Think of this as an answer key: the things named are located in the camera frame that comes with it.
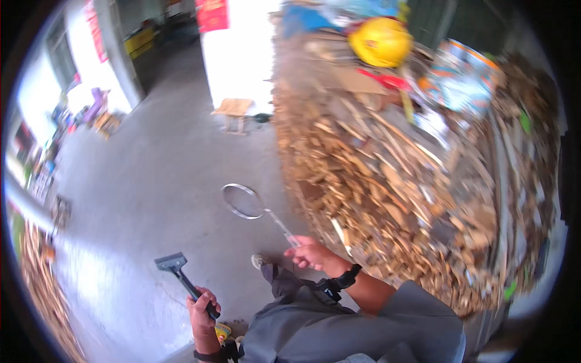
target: small wooden chair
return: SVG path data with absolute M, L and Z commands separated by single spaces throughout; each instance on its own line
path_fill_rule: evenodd
M 113 116 L 107 110 L 107 95 L 109 91 L 103 91 L 103 106 L 101 107 L 101 114 L 93 122 L 93 128 L 100 134 L 102 134 L 105 139 L 110 136 L 109 129 L 111 127 L 117 128 L 120 125 L 117 117 Z
M 247 133 L 244 132 L 244 121 L 250 105 L 252 105 L 251 99 L 225 98 L 220 107 L 211 114 L 223 114 L 226 116 L 226 125 L 223 128 L 225 134 L 245 136 Z M 230 120 L 232 118 L 238 120 L 238 129 L 236 131 L 230 131 Z

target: strainer handle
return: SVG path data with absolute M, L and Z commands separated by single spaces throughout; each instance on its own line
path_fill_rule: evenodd
M 290 242 L 290 244 L 294 247 L 294 248 L 299 248 L 300 247 L 300 243 L 299 241 L 296 240 L 295 236 L 293 236 L 293 234 L 289 231 L 289 229 L 284 225 L 284 223 L 282 223 L 282 221 L 280 219 L 278 219 L 277 215 L 274 214 L 273 211 L 271 211 L 270 209 L 265 209 L 265 211 L 268 212 L 268 214 L 270 215 L 270 217 L 272 218 L 272 220 L 279 225 L 279 227 L 282 228 L 282 234 L 285 235 L 286 239 Z

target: gray shirt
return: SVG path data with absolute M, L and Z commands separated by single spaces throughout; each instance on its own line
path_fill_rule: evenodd
M 254 316 L 240 362 L 460 362 L 464 346 L 458 316 L 413 281 L 377 317 L 303 286 Z

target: red banner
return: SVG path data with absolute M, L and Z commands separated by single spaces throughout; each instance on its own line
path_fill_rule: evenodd
M 196 0 L 196 15 L 200 33 L 228 29 L 227 0 Z
M 97 12 L 95 11 L 93 0 L 85 0 L 85 15 L 87 17 L 87 23 L 89 23 L 89 28 L 91 28 L 91 35 L 93 36 L 97 56 L 99 57 L 99 61 L 104 63 L 109 57 L 107 57 L 107 51 L 105 50 L 103 38 L 101 37 L 101 29 L 97 21 Z

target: man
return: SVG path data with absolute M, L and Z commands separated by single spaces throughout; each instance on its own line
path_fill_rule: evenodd
M 295 236 L 301 247 L 288 249 L 299 267 L 311 266 L 330 278 L 349 276 L 354 265 L 306 236 Z M 259 311 L 250 324 L 239 352 L 240 362 L 461 362 L 465 336 L 455 313 L 413 281 L 393 286 L 356 272 L 345 291 L 367 315 L 342 307 L 315 288 L 312 281 L 263 256 L 252 256 L 272 285 L 273 303 Z M 225 362 L 214 322 L 206 313 L 216 297 L 200 288 L 197 302 L 188 297 L 196 353 L 203 362 Z

